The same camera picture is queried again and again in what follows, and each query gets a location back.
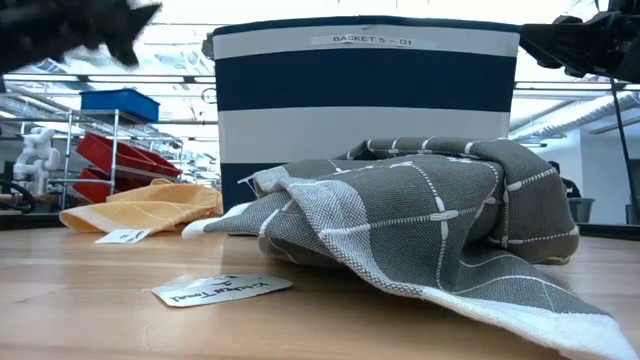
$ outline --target gray trash can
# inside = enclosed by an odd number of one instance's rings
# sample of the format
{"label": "gray trash can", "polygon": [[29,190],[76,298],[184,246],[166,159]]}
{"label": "gray trash can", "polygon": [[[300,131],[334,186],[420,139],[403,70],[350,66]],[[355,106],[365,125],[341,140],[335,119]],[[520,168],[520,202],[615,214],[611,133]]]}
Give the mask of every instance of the gray trash can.
{"label": "gray trash can", "polygon": [[591,207],[595,199],[573,198],[568,200],[573,221],[577,223],[588,223],[591,218]]}

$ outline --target blue storage box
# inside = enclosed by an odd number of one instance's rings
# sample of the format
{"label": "blue storage box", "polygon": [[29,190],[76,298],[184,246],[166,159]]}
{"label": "blue storage box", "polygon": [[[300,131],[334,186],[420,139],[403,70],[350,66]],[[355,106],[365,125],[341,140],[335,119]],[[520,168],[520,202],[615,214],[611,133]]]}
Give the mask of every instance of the blue storage box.
{"label": "blue storage box", "polygon": [[158,122],[160,104],[133,89],[81,92],[84,110],[120,110],[143,122]]}

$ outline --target black cable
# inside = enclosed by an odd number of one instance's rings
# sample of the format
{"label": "black cable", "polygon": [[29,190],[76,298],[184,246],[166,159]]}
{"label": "black cable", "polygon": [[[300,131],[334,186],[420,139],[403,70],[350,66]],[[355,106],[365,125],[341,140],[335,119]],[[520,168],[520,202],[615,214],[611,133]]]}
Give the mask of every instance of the black cable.
{"label": "black cable", "polygon": [[627,166],[627,176],[629,178],[629,190],[631,190],[631,207],[633,208],[633,217],[637,217],[640,211],[638,208],[638,197],[636,196],[636,187],[633,181],[633,172],[631,170],[631,161],[629,161],[629,150],[627,150],[627,139],[624,136],[622,125],[622,116],[620,115],[620,104],[618,103],[618,91],[613,78],[609,78],[611,83],[611,94],[613,95],[613,104],[616,106],[616,120],[618,122],[618,131],[620,132],[620,142],[622,143],[622,153],[624,154],[624,163]]}
{"label": "black cable", "polygon": [[0,185],[6,185],[12,189],[15,189],[17,192],[19,192],[22,195],[22,201],[26,202],[26,206],[6,204],[3,202],[0,202],[0,208],[4,210],[9,210],[9,209],[17,210],[23,214],[32,213],[36,209],[36,206],[37,206],[36,199],[33,197],[33,195],[31,195],[29,190],[11,181],[0,180]]}

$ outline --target yellow plaid towel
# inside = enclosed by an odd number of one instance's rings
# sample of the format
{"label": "yellow plaid towel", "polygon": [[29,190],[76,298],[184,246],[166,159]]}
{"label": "yellow plaid towel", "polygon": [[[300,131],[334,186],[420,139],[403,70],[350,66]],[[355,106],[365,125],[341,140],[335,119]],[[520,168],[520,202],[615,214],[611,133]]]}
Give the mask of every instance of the yellow plaid towel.
{"label": "yellow plaid towel", "polygon": [[222,215],[220,192],[156,179],[151,185],[109,196],[107,202],[68,209],[60,221],[80,232],[118,229],[178,230],[177,225]]}

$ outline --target wooden table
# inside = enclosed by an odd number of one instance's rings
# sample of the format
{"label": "wooden table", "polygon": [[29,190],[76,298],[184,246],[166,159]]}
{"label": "wooden table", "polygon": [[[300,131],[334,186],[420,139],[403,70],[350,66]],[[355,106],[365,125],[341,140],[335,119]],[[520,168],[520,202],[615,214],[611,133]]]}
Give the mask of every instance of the wooden table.
{"label": "wooden table", "polygon": [[[556,359],[506,331],[383,294],[343,271],[268,262],[294,288],[172,309],[150,288],[260,273],[255,239],[96,245],[66,229],[0,232],[0,359]],[[618,318],[640,349],[640,243],[583,239],[545,271]]]}

